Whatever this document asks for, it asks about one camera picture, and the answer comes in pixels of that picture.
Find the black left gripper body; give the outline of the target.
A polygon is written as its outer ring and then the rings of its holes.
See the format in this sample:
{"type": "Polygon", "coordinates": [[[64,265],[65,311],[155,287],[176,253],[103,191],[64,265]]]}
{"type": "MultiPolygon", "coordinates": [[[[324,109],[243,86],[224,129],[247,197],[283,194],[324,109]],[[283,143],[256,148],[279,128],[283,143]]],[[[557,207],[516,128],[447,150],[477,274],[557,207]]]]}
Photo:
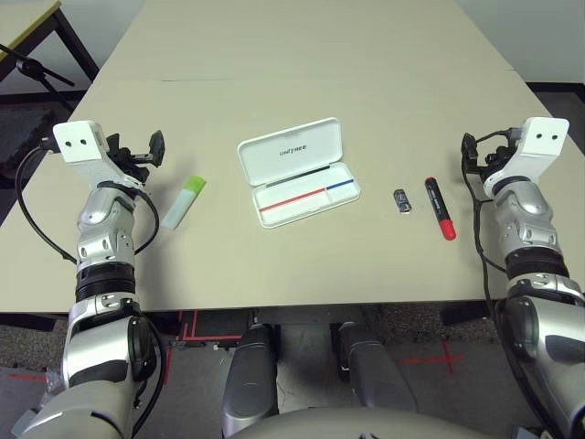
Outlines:
{"type": "Polygon", "coordinates": [[[109,154],[108,157],[119,167],[125,175],[135,178],[140,183],[145,184],[149,177],[149,170],[138,166],[129,148],[120,147],[118,154],[109,154]]]}

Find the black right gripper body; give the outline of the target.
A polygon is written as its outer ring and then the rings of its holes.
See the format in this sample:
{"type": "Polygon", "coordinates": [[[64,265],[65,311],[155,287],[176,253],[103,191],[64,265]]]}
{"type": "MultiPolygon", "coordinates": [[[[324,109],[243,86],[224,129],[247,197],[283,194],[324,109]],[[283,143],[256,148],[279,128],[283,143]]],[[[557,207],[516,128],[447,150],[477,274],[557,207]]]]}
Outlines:
{"type": "Polygon", "coordinates": [[[484,158],[485,165],[480,166],[477,159],[474,159],[474,173],[480,177],[489,177],[502,170],[516,152],[515,140],[510,135],[505,135],[507,145],[500,145],[487,154],[484,158]]]}

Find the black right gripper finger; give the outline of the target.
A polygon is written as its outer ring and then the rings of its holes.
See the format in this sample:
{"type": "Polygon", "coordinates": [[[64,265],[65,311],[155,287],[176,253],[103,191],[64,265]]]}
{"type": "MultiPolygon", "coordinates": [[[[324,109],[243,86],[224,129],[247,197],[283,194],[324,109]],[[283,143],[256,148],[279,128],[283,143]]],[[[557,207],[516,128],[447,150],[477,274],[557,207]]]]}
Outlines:
{"type": "Polygon", "coordinates": [[[463,172],[477,172],[477,142],[472,134],[465,133],[461,143],[463,172]]]}

